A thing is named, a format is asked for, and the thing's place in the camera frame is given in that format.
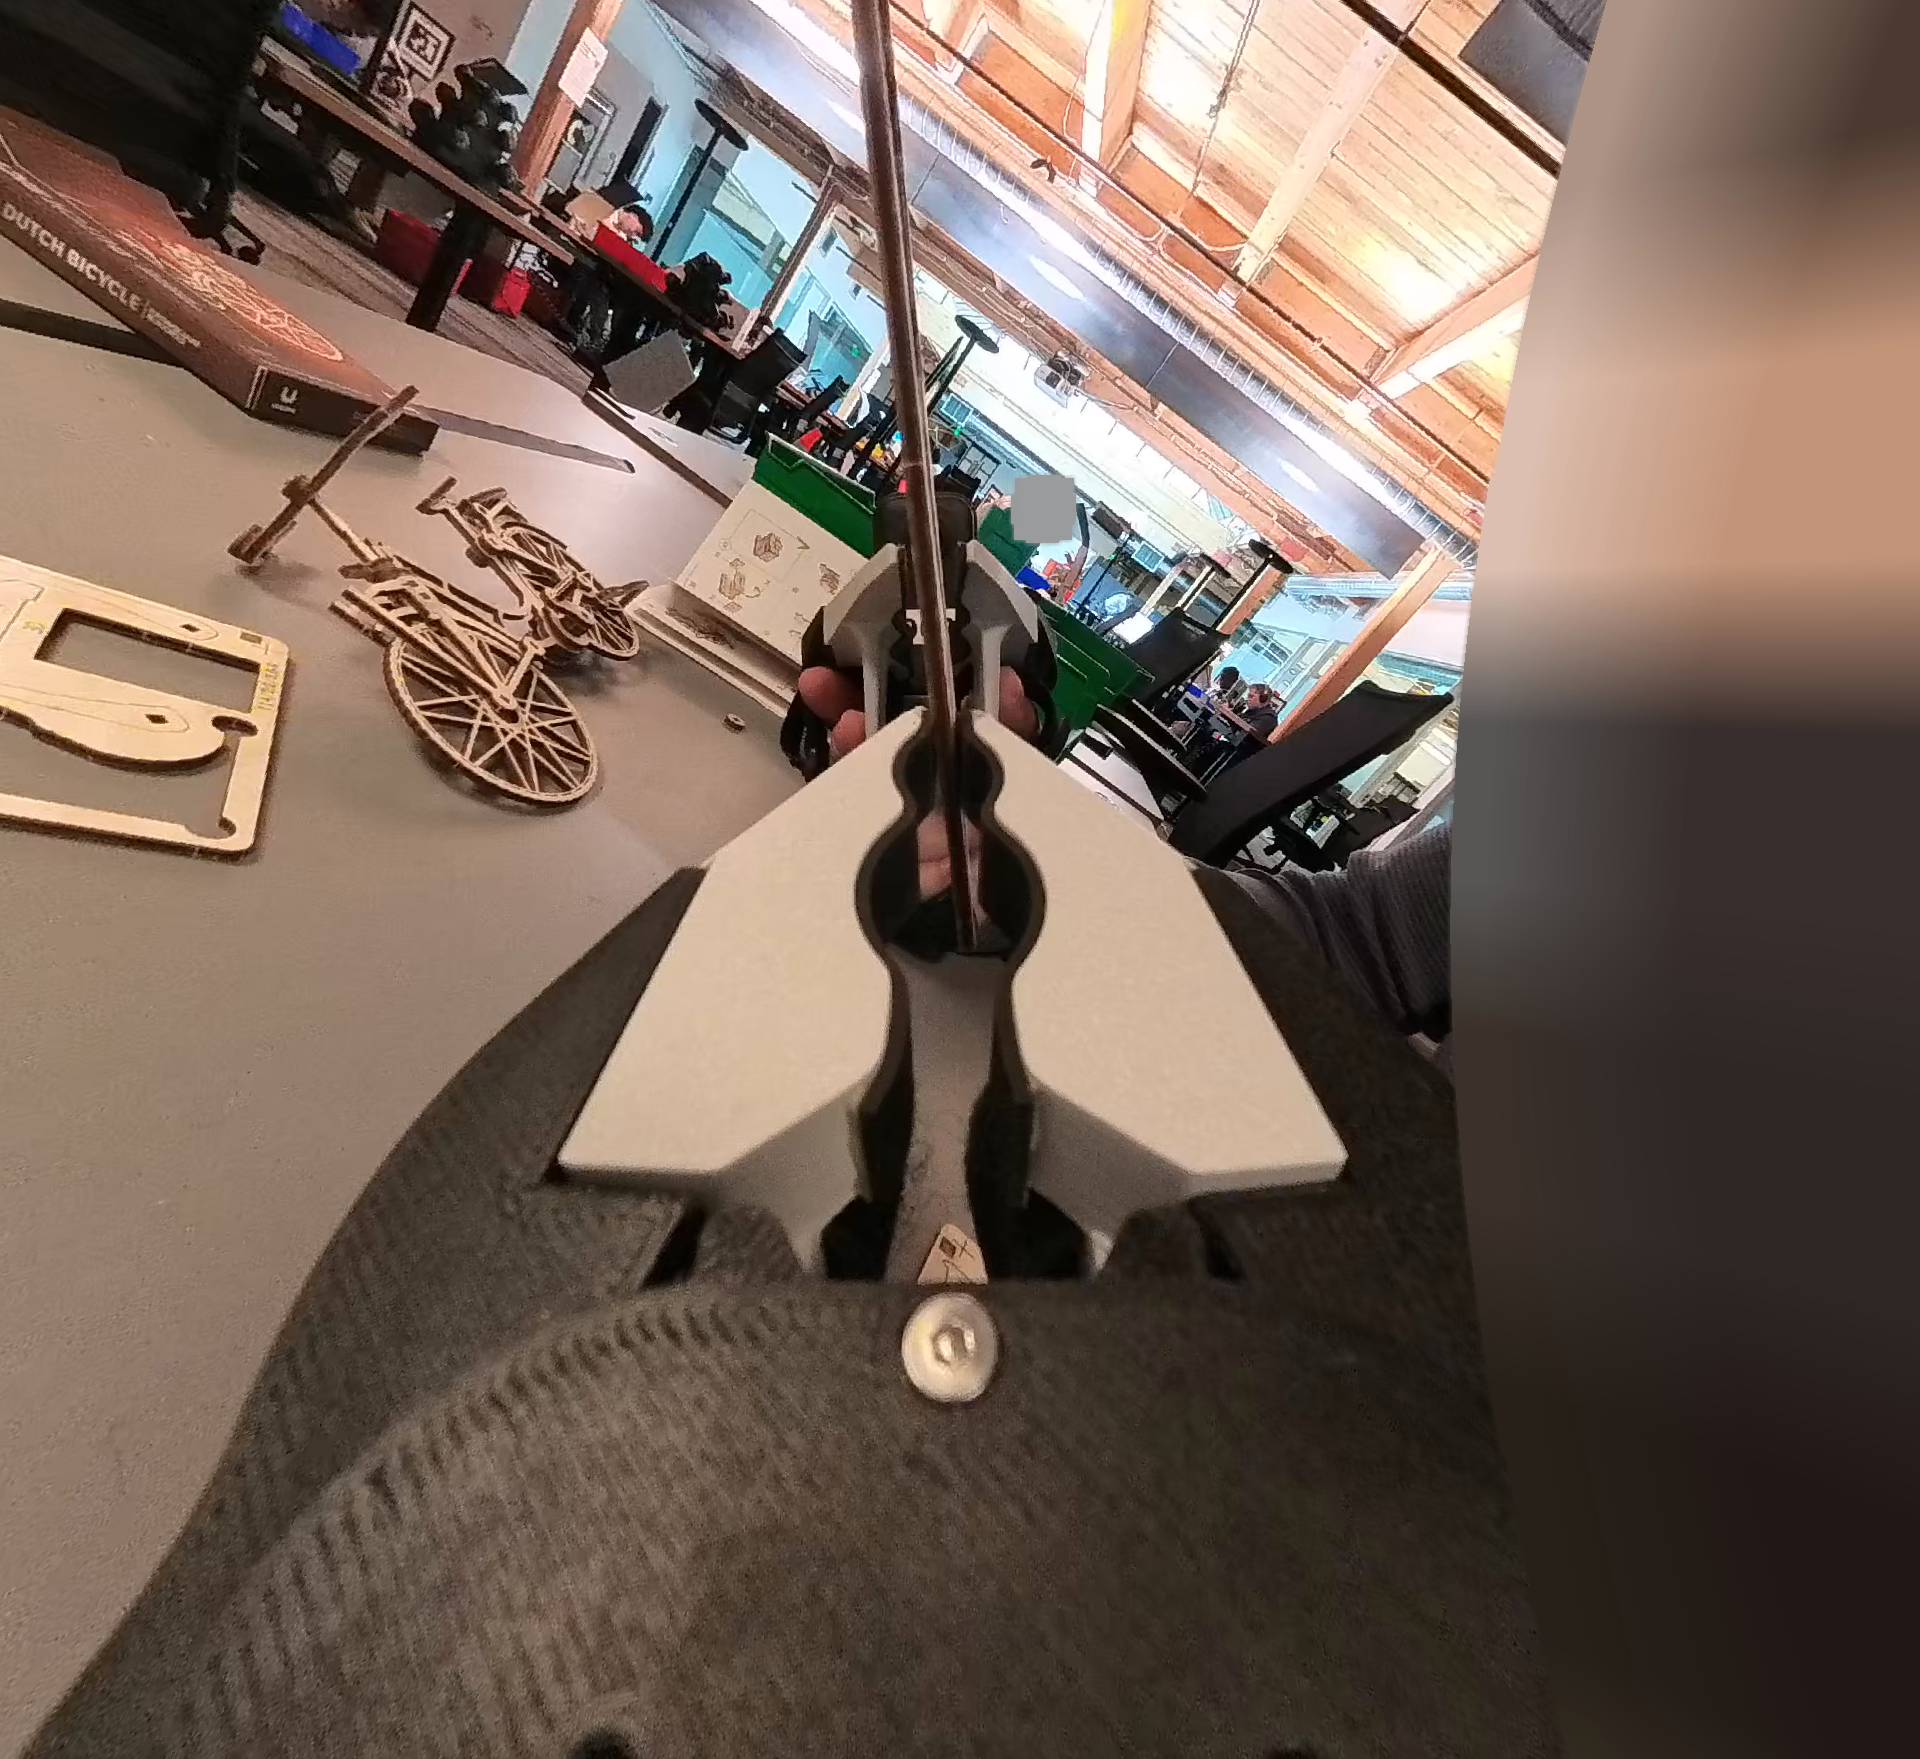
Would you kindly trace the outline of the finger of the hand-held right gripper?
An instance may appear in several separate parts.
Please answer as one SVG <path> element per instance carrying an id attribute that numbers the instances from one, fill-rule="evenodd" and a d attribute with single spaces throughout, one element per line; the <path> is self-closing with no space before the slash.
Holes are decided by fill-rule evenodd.
<path id="1" fill-rule="evenodd" d="M 920 707 L 920 646 L 908 610 L 910 559 L 878 547 L 823 612 L 823 667 L 850 689 L 861 719 L 897 719 Z"/>
<path id="2" fill-rule="evenodd" d="M 970 670 L 966 704 L 1002 710 L 1002 675 L 1015 673 L 1021 690 L 1053 690 L 1053 644 L 1038 601 L 978 540 L 962 550 L 957 639 Z"/>

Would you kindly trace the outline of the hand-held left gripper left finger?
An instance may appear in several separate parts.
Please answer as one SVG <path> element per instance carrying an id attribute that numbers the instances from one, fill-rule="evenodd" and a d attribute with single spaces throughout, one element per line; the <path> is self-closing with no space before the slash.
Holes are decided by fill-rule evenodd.
<path id="1" fill-rule="evenodd" d="M 808 1272 L 886 1270 L 910 1018 L 874 911 L 920 904 L 908 712 L 708 860 L 558 1148 L 571 1181 L 780 1223 Z"/>

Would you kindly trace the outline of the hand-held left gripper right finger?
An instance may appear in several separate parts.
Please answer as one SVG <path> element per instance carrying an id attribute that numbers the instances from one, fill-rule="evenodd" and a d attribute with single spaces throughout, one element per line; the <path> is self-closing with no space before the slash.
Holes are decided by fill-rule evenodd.
<path id="1" fill-rule="evenodd" d="M 971 716 L 978 879 L 1010 942 L 966 1182 L 985 1272 L 1216 1195 L 1327 1185 L 1347 1150 L 1191 867 Z"/>

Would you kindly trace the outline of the wooden parts sheet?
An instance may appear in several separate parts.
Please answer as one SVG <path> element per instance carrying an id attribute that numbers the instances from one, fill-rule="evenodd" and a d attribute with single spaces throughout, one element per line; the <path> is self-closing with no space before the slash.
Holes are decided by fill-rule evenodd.
<path id="1" fill-rule="evenodd" d="M 888 339 L 897 363 L 899 485 L 905 501 L 905 551 L 913 587 L 913 629 L 926 682 L 928 729 L 935 761 L 935 794 L 947 841 L 947 897 L 955 949 L 988 956 L 992 928 L 983 902 L 983 831 L 967 811 L 971 775 L 971 712 L 995 684 L 964 605 L 966 547 L 943 522 L 933 479 L 929 408 L 920 377 L 920 325 L 899 137 L 897 67 L 890 0 L 848 0 L 856 67 L 864 171 Z"/>

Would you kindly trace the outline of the person's right forearm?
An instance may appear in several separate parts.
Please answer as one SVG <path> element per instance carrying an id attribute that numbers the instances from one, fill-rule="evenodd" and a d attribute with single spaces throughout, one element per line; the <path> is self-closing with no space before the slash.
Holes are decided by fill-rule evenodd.
<path id="1" fill-rule="evenodd" d="M 1233 885 L 1405 1037 L 1449 1048 L 1451 820 L 1407 824 L 1324 872 L 1194 870 Z"/>

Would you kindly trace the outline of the wooden bicycle model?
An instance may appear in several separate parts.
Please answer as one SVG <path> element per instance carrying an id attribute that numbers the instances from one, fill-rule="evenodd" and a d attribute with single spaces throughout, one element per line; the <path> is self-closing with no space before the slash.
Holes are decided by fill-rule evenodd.
<path id="1" fill-rule="evenodd" d="M 395 550 L 316 515 L 352 561 L 337 615 L 381 644 L 387 692 L 417 740 L 455 777 L 509 804 L 562 810 L 598 779 L 585 719 L 558 668 L 636 656 L 631 604 L 645 583 L 608 587 L 499 489 L 420 503 L 461 540 L 466 559 L 512 595 L 501 612 Z"/>

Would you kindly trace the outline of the brown model kit box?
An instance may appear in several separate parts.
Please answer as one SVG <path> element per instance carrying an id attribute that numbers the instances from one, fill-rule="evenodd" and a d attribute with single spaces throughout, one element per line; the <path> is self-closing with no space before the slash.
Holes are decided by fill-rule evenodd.
<path id="1" fill-rule="evenodd" d="M 1 235 L 238 413 L 340 441 L 393 393 L 105 154 L 1 114 Z"/>

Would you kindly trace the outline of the person's right hand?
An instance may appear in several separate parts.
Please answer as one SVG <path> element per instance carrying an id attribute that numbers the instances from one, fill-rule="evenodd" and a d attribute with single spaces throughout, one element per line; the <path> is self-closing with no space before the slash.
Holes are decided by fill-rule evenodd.
<path id="1" fill-rule="evenodd" d="M 831 667 L 803 668 L 796 699 L 805 720 L 824 729 L 828 764 L 864 745 L 862 690 L 854 677 Z M 1030 742 L 1055 720 L 1053 682 L 1042 684 L 1030 673 L 1002 668 L 999 702 L 1001 722 Z M 917 821 L 915 854 L 921 902 L 940 901 L 952 887 L 947 827 L 940 810 Z"/>

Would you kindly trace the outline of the white instruction booklet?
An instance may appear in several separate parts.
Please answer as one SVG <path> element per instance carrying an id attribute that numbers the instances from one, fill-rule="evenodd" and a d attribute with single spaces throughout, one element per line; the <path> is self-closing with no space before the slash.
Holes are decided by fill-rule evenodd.
<path id="1" fill-rule="evenodd" d="M 675 586 L 732 632 L 803 667 L 803 642 L 864 557 L 748 479 Z"/>

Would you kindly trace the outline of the green plastic bin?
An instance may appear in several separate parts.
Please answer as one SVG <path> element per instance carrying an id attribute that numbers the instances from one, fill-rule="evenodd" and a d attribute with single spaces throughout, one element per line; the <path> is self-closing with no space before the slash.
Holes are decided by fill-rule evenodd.
<path id="1" fill-rule="evenodd" d="M 803 533 L 824 540 L 832 583 L 812 595 L 826 605 L 879 545 L 878 494 L 780 441 L 758 452 L 752 483 L 795 508 Z M 1056 677 L 1051 699 L 1058 722 L 1042 750 L 1064 761 L 1103 708 L 1145 694 L 1149 673 L 1115 639 L 1095 634 L 1086 619 L 1045 595 L 1030 569 L 1022 567 L 1017 583 L 1035 600 L 1053 644 Z"/>

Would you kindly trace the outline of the stack of wooden sheets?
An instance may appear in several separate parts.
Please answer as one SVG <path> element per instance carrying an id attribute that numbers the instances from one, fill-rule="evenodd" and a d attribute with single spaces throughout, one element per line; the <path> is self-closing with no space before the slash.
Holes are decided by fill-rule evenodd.
<path id="1" fill-rule="evenodd" d="M 798 687 L 796 652 L 750 632 L 673 581 L 641 587 L 625 612 L 645 632 L 704 663 L 719 677 L 750 680 L 770 697 L 793 699 Z"/>

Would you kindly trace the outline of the black office chair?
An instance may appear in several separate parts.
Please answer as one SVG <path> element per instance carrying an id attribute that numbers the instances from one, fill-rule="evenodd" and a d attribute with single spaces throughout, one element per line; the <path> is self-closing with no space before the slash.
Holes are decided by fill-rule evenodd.
<path id="1" fill-rule="evenodd" d="M 1199 800 L 1178 811 L 1164 838 L 1178 856 L 1225 867 L 1256 838 L 1272 831 L 1284 861 L 1328 872 L 1331 858 L 1292 826 L 1292 816 L 1407 745 L 1451 704 L 1451 694 L 1404 694 L 1360 684 L 1217 773 Z"/>

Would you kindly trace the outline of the wooden stick assembly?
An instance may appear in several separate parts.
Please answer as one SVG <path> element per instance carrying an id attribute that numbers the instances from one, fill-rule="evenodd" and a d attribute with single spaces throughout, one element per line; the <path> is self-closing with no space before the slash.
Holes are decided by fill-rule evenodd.
<path id="1" fill-rule="evenodd" d="M 315 508 L 322 492 L 340 475 L 340 470 L 367 447 L 371 447 L 387 428 L 395 427 L 420 396 L 409 383 L 398 390 L 322 458 L 312 473 L 300 473 L 282 487 L 282 507 L 265 522 L 249 527 L 227 545 L 227 555 L 244 569 L 260 567 L 275 547 L 294 531 L 300 516 Z"/>

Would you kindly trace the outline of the long dark work table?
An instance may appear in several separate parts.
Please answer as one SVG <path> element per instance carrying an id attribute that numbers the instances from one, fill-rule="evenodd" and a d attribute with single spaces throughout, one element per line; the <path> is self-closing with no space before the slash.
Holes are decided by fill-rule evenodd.
<path id="1" fill-rule="evenodd" d="M 451 198 L 454 210 L 405 315 L 409 328 L 425 333 L 437 331 L 467 264 L 480 259 L 488 238 L 498 235 L 566 264 L 606 266 L 615 278 L 631 285 L 636 304 L 658 317 L 664 328 L 688 333 L 717 351 L 740 354 L 740 347 L 721 333 L 697 325 L 666 297 L 664 288 L 655 288 L 636 266 L 598 251 L 595 240 L 577 235 L 558 217 L 540 210 L 516 191 L 470 184 L 415 141 L 404 137 L 385 119 L 355 106 L 349 93 L 335 86 L 322 70 L 302 61 L 287 46 L 272 41 L 261 44 L 256 72 L 258 76 L 269 76 L 281 88 L 316 110 L 347 141 L 371 147 L 393 169 L 420 179 Z"/>

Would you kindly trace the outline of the wooden cutout frame sheet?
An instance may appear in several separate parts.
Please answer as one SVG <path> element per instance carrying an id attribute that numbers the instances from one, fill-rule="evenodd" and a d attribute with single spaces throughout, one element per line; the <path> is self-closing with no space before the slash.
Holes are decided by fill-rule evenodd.
<path id="1" fill-rule="evenodd" d="M 208 702 L 53 659 L 68 623 L 149 650 L 249 675 L 249 699 Z M 1 716 L 28 736 L 86 761 L 146 775 L 224 766 L 218 826 L 4 794 L 4 821 L 167 852 L 244 860 L 258 839 L 282 702 L 292 677 L 285 642 L 14 557 L 1 561 Z"/>

